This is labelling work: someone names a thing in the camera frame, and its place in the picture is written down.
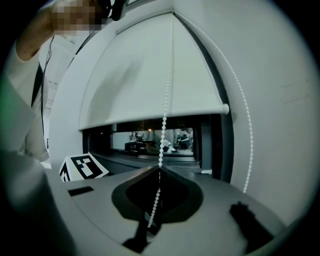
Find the roller blind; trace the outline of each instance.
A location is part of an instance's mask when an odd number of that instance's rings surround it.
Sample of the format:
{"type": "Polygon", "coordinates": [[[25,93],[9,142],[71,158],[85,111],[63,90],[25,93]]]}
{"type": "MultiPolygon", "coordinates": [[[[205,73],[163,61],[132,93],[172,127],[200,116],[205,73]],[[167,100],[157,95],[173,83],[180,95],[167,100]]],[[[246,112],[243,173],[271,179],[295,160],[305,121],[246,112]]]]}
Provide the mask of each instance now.
{"type": "MultiPolygon", "coordinates": [[[[79,130],[163,116],[171,20],[172,14],[153,17],[113,39],[88,82],[79,130]]],[[[167,116],[228,111],[197,44],[173,17],[172,86],[167,116]]]]}

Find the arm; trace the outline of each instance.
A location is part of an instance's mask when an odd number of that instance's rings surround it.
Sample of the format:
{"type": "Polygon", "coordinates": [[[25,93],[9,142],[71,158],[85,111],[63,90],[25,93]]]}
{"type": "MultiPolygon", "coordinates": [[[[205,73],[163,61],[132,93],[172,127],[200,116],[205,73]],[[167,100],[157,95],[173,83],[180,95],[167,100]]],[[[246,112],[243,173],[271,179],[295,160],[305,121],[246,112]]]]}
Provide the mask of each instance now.
{"type": "Polygon", "coordinates": [[[16,41],[18,57],[24,62],[29,61],[53,35],[51,8],[46,7],[38,12],[16,41]]]}
{"type": "Polygon", "coordinates": [[[96,29],[92,25],[101,25],[108,13],[98,0],[57,0],[41,9],[26,27],[16,42],[17,55],[26,62],[54,35],[96,29]]]}

